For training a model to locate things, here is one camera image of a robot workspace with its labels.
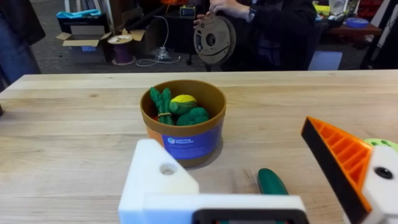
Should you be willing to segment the white orange left gripper right finger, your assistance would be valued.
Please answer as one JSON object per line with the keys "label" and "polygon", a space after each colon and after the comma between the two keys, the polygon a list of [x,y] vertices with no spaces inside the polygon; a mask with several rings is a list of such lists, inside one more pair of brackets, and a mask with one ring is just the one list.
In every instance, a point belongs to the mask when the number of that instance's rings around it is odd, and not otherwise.
{"label": "white orange left gripper right finger", "polygon": [[349,224],[397,223],[397,143],[360,139],[313,117],[301,136]]}

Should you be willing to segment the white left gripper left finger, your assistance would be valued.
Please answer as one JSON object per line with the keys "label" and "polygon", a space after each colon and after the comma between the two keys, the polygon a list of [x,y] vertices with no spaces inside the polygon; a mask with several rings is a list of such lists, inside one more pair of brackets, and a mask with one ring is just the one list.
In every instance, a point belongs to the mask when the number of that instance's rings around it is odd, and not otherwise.
{"label": "white left gripper left finger", "polygon": [[147,195],[197,193],[198,182],[156,140],[141,139],[119,202],[119,221],[143,223]]}

